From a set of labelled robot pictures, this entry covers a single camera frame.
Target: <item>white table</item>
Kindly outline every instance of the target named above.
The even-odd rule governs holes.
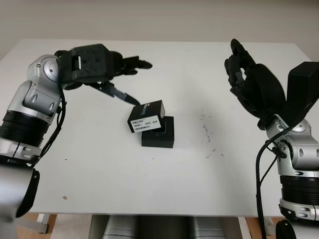
[[[175,120],[174,148],[141,147],[140,133],[127,125],[131,105],[87,86],[68,91],[62,132],[36,166],[41,177],[31,211],[256,216],[255,158],[267,137],[229,92],[224,60],[230,43],[25,39],[0,62],[1,117],[37,57],[92,43],[153,63],[113,82],[141,103],[163,100]],[[294,44],[244,47],[284,89],[289,71],[308,60]],[[318,138],[317,107],[307,119]],[[265,153],[262,172],[272,159]],[[275,167],[262,192],[265,216],[279,216]]]

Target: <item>black cable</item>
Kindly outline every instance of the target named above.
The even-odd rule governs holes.
[[[270,164],[270,166],[268,167],[268,169],[266,170],[264,176],[261,178],[260,180],[260,185],[262,184],[262,182],[264,181],[264,179],[266,178],[267,174],[269,173],[270,169],[274,166],[275,162],[277,161],[278,156],[275,157],[275,159],[272,161],[272,163]]]
[[[262,235],[262,239],[267,239],[266,237],[266,230],[265,230],[265,222],[264,222],[264,213],[263,213],[263,205],[262,205],[262,201],[261,201],[261,182],[260,182],[260,172],[259,172],[259,165],[260,165],[260,159],[261,156],[263,154],[263,152],[265,151],[265,149],[273,142],[275,142],[275,140],[277,138],[279,138],[280,136],[284,135],[285,133],[289,132],[290,130],[292,130],[295,126],[291,126],[287,129],[285,129],[284,131],[278,133],[277,135],[275,135],[274,137],[272,137],[270,140],[266,141],[266,143],[260,148],[257,157],[256,157],[256,201],[257,201],[257,213],[258,213],[258,221],[259,221],[259,225],[260,225],[260,229],[261,229],[261,235]]]
[[[59,89],[60,96],[61,96],[62,109],[61,109],[61,112],[58,113],[58,116],[57,116],[56,129],[53,132],[53,134],[51,135],[50,139],[45,144],[45,146],[43,147],[42,152],[40,154],[40,158],[42,158],[47,153],[47,151],[50,149],[50,147],[52,146],[53,142],[55,141],[55,139],[59,135],[59,133],[60,133],[60,131],[62,129],[63,122],[64,122],[65,112],[66,112],[66,101],[65,101],[65,96],[64,96],[64,93],[63,93],[62,86],[61,86],[61,84],[59,82],[58,82],[58,89]]]
[[[278,146],[278,144],[277,144],[276,142],[273,142],[273,144],[274,144],[277,148],[279,148],[279,146]]]

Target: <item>black box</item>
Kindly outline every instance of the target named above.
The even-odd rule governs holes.
[[[128,124],[132,133],[163,127],[165,109],[162,101],[155,101],[132,109]]]
[[[164,127],[142,132],[142,146],[173,148],[174,146],[174,117],[163,118]]]

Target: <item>white label sticker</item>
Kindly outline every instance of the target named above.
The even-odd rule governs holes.
[[[160,121],[157,116],[151,116],[143,119],[132,120],[131,125],[134,132],[142,132],[145,130],[160,128]]]

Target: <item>white wall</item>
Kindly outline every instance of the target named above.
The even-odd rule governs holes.
[[[296,43],[319,60],[318,0],[0,0],[0,59],[21,38]]]

